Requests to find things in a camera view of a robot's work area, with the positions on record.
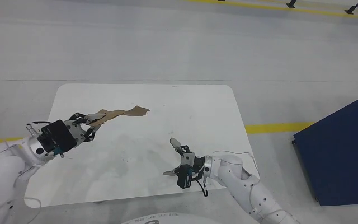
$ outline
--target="white tabletop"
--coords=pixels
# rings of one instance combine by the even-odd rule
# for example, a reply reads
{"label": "white tabletop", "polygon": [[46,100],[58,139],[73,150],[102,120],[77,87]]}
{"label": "white tabletop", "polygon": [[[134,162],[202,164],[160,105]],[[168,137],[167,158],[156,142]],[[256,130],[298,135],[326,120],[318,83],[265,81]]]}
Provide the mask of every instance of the white tabletop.
{"label": "white tabletop", "polygon": [[[182,190],[176,177],[162,175],[180,163],[171,137],[197,156],[216,150],[252,153],[233,91],[224,85],[67,84],[57,91],[49,121],[135,105],[150,111],[105,123],[93,142],[40,168],[25,196],[46,207],[200,191],[196,183]],[[257,175],[251,158],[241,158],[245,169]],[[207,186],[222,188],[209,179]],[[28,200],[26,204],[37,206]]]}

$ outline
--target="cardboard piece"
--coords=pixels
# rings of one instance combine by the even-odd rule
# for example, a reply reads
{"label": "cardboard piece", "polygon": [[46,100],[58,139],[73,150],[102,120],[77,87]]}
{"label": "cardboard piece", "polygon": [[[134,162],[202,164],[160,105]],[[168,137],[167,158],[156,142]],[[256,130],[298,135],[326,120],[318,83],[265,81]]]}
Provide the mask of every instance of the cardboard piece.
{"label": "cardboard piece", "polygon": [[130,110],[114,110],[108,111],[105,109],[100,110],[97,114],[106,114],[103,118],[93,122],[90,126],[98,126],[104,124],[106,121],[116,118],[119,115],[127,115],[127,116],[145,116],[149,109],[141,108],[140,106],[135,106],[133,109]]}

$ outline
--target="yellow stripe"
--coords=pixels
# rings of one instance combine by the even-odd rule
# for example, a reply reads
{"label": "yellow stripe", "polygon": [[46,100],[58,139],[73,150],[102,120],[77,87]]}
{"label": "yellow stripe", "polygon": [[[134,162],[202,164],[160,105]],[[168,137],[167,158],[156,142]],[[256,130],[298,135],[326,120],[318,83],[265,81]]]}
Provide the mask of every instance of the yellow stripe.
{"label": "yellow stripe", "polygon": [[267,134],[278,132],[299,132],[306,127],[314,124],[313,122],[301,123],[285,123],[285,124],[260,124],[260,125],[247,125],[247,134]]}
{"label": "yellow stripe", "polygon": [[302,8],[288,8],[288,7],[280,7],[280,6],[263,6],[259,4],[251,4],[251,3],[243,3],[243,2],[221,2],[217,0],[186,0],[188,2],[199,2],[199,3],[208,3],[208,4],[227,4],[231,6],[241,6],[241,7],[249,7],[249,8],[260,8],[264,10],[280,10],[280,11],[292,11],[292,12],[304,12],[310,14],[319,14],[325,16],[340,16],[340,17],[358,17],[358,15],[349,15],[346,13],[338,13],[338,12],[326,12],[326,11],[318,11],[318,10],[305,10]]}
{"label": "yellow stripe", "polygon": [[[23,137],[13,137],[13,138],[5,138],[5,141],[7,142],[13,142],[13,141],[17,141],[23,139]],[[3,138],[0,138],[0,143],[5,142]]]}
{"label": "yellow stripe", "polygon": [[[278,1],[278,0],[257,0],[259,2],[270,2],[270,3],[279,3],[279,4],[286,4],[289,1]],[[303,6],[303,7],[314,7],[314,8],[326,8],[329,10],[346,10],[349,7],[343,7],[343,6],[335,6],[335,5],[328,5],[324,3],[319,2],[296,2],[295,6]]]}

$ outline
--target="robotic arm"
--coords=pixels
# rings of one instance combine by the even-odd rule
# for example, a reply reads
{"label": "robotic arm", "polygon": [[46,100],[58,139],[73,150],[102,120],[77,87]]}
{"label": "robotic arm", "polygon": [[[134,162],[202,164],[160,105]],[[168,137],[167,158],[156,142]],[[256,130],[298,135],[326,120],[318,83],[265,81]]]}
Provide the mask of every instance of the robotic arm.
{"label": "robotic arm", "polygon": [[[63,158],[69,150],[92,141],[100,125],[91,126],[91,123],[104,116],[75,113],[64,122],[33,122],[26,126],[30,137],[0,143],[0,223],[6,220],[13,207],[17,184],[28,180],[56,155]],[[84,130],[81,124],[89,125],[89,128]]]}
{"label": "robotic arm", "polygon": [[[100,125],[91,124],[106,114],[83,115],[75,113],[68,120],[34,122],[27,124],[30,137],[7,143],[0,143],[0,223],[3,223],[9,209],[13,207],[16,186],[27,181],[36,171],[56,155],[61,158],[83,142],[94,139]],[[87,130],[81,125],[89,125]],[[230,191],[236,202],[259,223],[299,223],[283,210],[260,180],[243,168],[237,156],[196,157],[188,146],[182,146],[171,138],[171,144],[181,156],[179,167],[164,172],[164,175],[178,176],[177,185],[189,188],[192,181],[203,179],[204,196],[208,196],[207,178],[216,180]]]}
{"label": "robotic arm", "polygon": [[163,175],[178,176],[179,187],[189,188],[192,181],[199,183],[199,180],[203,178],[202,190],[204,196],[207,196],[205,182],[207,178],[211,178],[227,187],[242,209],[258,223],[299,223],[290,213],[281,208],[259,178],[243,168],[241,158],[232,155],[196,157],[188,146],[182,146],[176,139],[171,138],[170,142],[175,151],[180,154],[181,163],[179,167],[164,172]]}

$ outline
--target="concrete floor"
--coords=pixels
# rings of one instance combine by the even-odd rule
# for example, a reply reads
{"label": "concrete floor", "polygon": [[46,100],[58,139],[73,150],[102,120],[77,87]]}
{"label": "concrete floor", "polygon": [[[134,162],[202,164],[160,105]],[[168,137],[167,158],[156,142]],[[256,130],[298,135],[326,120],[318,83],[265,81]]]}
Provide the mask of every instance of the concrete floor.
{"label": "concrete floor", "polygon": [[[358,19],[181,0],[2,0],[0,136],[24,136],[28,121],[46,120],[57,88],[73,82],[225,84],[244,124],[316,121],[358,98],[357,27]],[[249,136],[262,182],[301,223],[355,223],[358,206],[312,198],[292,135]],[[255,223],[226,189],[209,194],[46,207],[33,223],[158,212]],[[20,199],[9,222],[35,214]]]}

